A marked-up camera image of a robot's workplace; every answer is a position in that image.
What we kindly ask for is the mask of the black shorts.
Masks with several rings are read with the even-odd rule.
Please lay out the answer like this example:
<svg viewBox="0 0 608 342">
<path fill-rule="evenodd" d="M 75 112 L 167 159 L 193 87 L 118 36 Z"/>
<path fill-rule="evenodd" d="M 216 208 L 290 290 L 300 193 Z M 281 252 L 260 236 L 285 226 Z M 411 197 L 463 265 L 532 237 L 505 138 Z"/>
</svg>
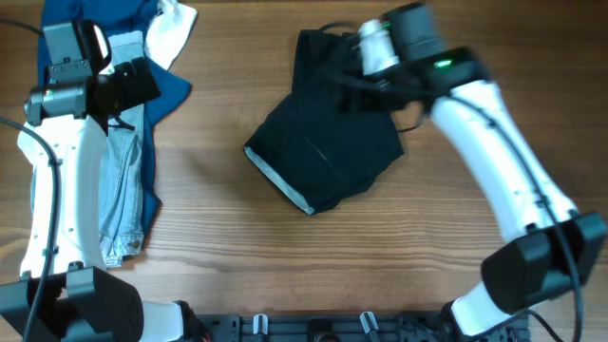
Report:
<svg viewBox="0 0 608 342">
<path fill-rule="evenodd" d="M 246 157 L 311 216 L 367 191 L 404 149 L 390 113 L 328 70 L 359 72 L 348 34 L 303 29 L 291 92 L 243 145 Z"/>
</svg>

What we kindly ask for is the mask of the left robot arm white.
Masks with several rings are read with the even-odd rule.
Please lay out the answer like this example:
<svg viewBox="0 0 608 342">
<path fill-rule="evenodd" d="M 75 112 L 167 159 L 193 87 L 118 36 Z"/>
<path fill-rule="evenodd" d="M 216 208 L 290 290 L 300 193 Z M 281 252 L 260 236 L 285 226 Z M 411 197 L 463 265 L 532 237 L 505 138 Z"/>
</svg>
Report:
<svg viewBox="0 0 608 342">
<path fill-rule="evenodd" d="M 1 289 L 1 314 L 27 341 L 206 341 L 187 303 L 145 302 L 105 270 L 98 233 L 108 122 L 159 96 L 145 58 L 105 73 L 87 60 L 51 69 L 32 89 L 23 136 L 36 174 L 31 235 L 18 281 Z"/>
</svg>

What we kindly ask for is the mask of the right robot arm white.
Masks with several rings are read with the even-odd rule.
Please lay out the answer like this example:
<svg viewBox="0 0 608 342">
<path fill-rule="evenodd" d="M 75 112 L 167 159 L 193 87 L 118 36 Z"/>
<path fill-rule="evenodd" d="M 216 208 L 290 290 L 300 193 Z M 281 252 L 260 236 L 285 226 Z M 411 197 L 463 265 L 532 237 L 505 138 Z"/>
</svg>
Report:
<svg viewBox="0 0 608 342">
<path fill-rule="evenodd" d="M 355 38 L 363 74 L 341 82 L 421 102 L 484 192 L 503 239 L 479 284 L 443 308 L 440 337 L 475 341 L 572 294 L 580 340 L 582 290 L 607 238 L 605 220 L 580 212 L 552 181 L 487 67 L 470 48 L 447 46 L 424 3 L 365 22 Z"/>
</svg>

